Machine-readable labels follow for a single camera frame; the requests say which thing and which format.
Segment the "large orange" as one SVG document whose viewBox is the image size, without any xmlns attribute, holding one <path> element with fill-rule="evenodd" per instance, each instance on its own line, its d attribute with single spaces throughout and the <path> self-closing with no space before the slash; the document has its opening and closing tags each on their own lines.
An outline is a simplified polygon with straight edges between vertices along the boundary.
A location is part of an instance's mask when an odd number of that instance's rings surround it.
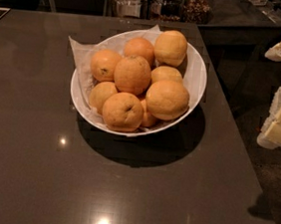
<svg viewBox="0 0 281 224">
<path fill-rule="evenodd" d="M 188 110 L 187 88 L 179 82 L 160 80 L 146 91 L 147 110 L 161 120 L 173 120 Z"/>
</svg>

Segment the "white ceramic bowl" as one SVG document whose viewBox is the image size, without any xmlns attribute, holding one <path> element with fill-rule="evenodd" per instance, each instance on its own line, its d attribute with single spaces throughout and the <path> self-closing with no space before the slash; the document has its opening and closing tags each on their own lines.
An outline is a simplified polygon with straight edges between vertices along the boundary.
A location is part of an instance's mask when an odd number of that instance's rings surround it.
<svg viewBox="0 0 281 224">
<path fill-rule="evenodd" d="M 183 74 L 183 85 L 187 88 L 190 96 L 190 101 L 188 102 L 188 110 L 182 116 L 171 121 L 160 121 L 155 126 L 149 127 L 140 127 L 135 132 L 120 132 L 112 131 L 112 134 L 120 134 L 123 136 L 142 136 L 147 134 L 152 134 L 156 132 L 161 132 L 171 126 L 180 123 L 185 119 L 199 104 L 199 101 L 202 99 L 203 92 L 205 92 L 206 83 L 207 83 L 207 70 L 204 65 L 204 61 L 201 58 L 201 55 L 198 51 L 192 47 L 191 44 L 187 44 L 187 53 L 185 57 L 185 67 L 182 70 Z"/>
</svg>

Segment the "dark side counter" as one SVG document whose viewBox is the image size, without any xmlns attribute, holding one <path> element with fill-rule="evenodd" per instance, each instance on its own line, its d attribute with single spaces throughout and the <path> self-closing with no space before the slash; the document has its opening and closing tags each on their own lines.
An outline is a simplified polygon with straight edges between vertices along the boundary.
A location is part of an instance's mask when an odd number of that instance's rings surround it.
<svg viewBox="0 0 281 224">
<path fill-rule="evenodd" d="M 281 0 L 263 7 L 248 0 L 214 0 L 213 16 L 198 25 L 206 45 L 273 45 L 281 40 Z"/>
</svg>

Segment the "glass jar red contents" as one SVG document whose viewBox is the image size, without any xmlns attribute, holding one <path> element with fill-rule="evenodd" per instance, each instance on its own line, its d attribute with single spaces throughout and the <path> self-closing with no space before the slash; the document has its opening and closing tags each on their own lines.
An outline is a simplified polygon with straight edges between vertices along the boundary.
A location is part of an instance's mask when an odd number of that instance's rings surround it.
<svg viewBox="0 0 281 224">
<path fill-rule="evenodd" d="M 207 24 L 213 0 L 184 0 L 182 19 L 185 23 Z"/>
</svg>

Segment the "orange top right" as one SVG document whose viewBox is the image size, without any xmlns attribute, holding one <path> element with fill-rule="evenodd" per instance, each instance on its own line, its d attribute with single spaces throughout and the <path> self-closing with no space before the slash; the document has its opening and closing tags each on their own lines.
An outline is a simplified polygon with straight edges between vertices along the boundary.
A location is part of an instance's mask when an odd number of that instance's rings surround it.
<svg viewBox="0 0 281 224">
<path fill-rule="evenodd" d="M 187 40 L 180 31 L 165 31 L 154 41 L 155 58 L 172 67 L 178 67 L 187 53 Z"/>
</svg>

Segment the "orange middle right small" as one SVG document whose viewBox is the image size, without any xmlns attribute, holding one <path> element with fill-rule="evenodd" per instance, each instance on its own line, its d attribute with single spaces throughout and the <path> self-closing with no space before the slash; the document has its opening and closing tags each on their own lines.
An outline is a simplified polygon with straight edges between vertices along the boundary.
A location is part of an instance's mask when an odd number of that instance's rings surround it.
<svg viewBox="0 0 281 224">
<path fill-rule="evenodd" d="M 164 80 L 182 83 L 183 78 L 180 71 L 171 66 L 159 66 L 151 71 L 151 81 L 153 84 Z"/>
</svg>

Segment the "glass jar dark contents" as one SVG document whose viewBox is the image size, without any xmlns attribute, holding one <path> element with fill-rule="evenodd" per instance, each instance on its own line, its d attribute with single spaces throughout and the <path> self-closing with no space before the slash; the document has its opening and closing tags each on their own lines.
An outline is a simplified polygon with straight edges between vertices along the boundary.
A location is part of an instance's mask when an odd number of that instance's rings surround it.
<svg viewBox="0 0 281 224">
<path fill-rule="evenodd" d="M 148 16 L 151 20 L 179 22 L 182 0 L 150 0 Z"/>
</svg>

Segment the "small hidden orange bottom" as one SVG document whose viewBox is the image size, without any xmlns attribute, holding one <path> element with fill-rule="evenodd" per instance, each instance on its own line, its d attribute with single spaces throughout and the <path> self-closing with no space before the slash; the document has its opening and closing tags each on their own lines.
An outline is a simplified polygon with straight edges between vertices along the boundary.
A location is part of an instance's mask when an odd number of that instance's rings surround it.
<svg viewBox="0 0 281 224">
<path fill-rule="evenodd" d="M 142 105 L 143 109 L 143 117 L 142 117 L 142 122 L 141 126 L 142 127 L 152 127 L 156 124 L 157 118 L 153 116 L 148 110 L 147 110 L 147 105 L 145 99 L 141 99 L 140 103 Z"/>
</svg>

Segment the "orange top middle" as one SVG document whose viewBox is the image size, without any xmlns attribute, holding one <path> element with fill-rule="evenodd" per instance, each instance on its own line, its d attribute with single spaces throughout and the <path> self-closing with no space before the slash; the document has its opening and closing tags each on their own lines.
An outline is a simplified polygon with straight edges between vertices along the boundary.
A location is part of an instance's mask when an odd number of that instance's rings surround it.
<svg viewBox="0 0 281 224">
<path fill-rule="evenodd" d="M 153 65 L 153 61 L 155 60 L 153 51 L 153 44 L 143 37 L 134 37 L 128 40 L 125 44 L 125 48 L 123 49 L 125 56 L 142 56 L 146 59 L 150 66 Z"/>
</svg>

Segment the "orange centre top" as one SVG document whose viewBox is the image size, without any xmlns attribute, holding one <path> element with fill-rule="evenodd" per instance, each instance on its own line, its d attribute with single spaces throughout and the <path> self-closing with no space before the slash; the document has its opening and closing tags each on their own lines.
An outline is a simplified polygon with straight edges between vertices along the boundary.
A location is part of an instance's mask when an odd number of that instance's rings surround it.
<svg viewBox="0 0 281 224">
<path fill-rule="evenodd" d="M 117 89 L 133 95 L 142 94 L 151 80 L 151 68 L 142 56 L 123 57 L 115 67 L 114 82 Z"/>
</svg>

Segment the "orange front bottom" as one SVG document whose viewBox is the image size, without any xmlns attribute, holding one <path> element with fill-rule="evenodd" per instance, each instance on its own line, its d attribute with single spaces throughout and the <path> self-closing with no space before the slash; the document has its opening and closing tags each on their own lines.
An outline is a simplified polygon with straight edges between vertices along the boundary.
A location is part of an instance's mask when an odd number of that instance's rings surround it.
<svg viewBox="0 0 281 224">
<path fill-rule="evenodd" d="M 143 106 L 138 97 L 131 93 L 117 93 L 103 105 L 103 120 L 113 131 L 134 132 L 141 125 Z"/>
</svg>

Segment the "glass jar white contents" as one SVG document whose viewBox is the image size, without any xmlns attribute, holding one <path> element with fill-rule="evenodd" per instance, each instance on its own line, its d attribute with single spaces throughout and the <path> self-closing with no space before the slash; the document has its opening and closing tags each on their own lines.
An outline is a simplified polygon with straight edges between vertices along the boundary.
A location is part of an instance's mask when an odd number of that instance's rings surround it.
<svg viewBox="0 0 281 224">
<path fill-rule="evenodd" d="M 113 0 L 112 14 L 117 18 L 141 19 L 144 12 L 144 0 Z"/>
</svg>

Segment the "orange left with spot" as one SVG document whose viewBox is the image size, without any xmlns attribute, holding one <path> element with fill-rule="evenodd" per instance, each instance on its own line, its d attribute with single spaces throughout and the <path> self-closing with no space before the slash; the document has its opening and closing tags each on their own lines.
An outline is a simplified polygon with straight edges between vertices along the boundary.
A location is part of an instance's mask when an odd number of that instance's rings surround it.
<svg viewBox="0 0 281 224">
<path fill-rule="evenodd" d="M 109 82 L 114 80 L 115 67 L 122 55 L 113 50 L 101 49 L 91 58 L 92 76 L 99 82 Z"/>
</svg>

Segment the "orange lower left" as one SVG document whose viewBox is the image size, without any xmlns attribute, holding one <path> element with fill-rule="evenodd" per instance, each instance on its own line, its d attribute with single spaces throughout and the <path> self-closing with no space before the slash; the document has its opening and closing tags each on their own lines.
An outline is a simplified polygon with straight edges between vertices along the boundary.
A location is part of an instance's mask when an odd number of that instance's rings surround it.
<svg viewBox="0 0 281 224">
<path fill-rule="evenodd" d="M 99 114 L 103 113 L 103 105 L 108 98 L 118 92 L 114 82 L 100 82 L 95 85 L 89 94 L 89 106 L 97 110 Z"/>
</svg>

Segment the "white paper liner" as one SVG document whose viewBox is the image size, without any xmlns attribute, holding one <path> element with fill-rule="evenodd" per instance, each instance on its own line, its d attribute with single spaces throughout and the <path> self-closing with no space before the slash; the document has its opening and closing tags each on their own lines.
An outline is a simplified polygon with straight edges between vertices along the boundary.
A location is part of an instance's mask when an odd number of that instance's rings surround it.
<svg viewBox="0 0 281 224">
<path fill-rule="evenodd" d="M 126 42 L 132 38 L 144 37 L 151 43 L 154 43 L 160 32 L 161 29 L 159 26 L 153 26 L 148 30 L 133 30 L 114 35 L 111 38 L 103 40 L 98 45 L 79 44 L 76 40 L 72 38 L 69 39 L 76 65 L 74 74 L 72 75 L 71 97 L 75 109 L 84 120 L 94 127 L 110 132 L 96 109 L 89 106 L 89 101 L 87 99 L 87 94 L 98 83 L 91 73 L 91 57 L 101 49 L 109 49 L 122 54 Z"/>
</svg>

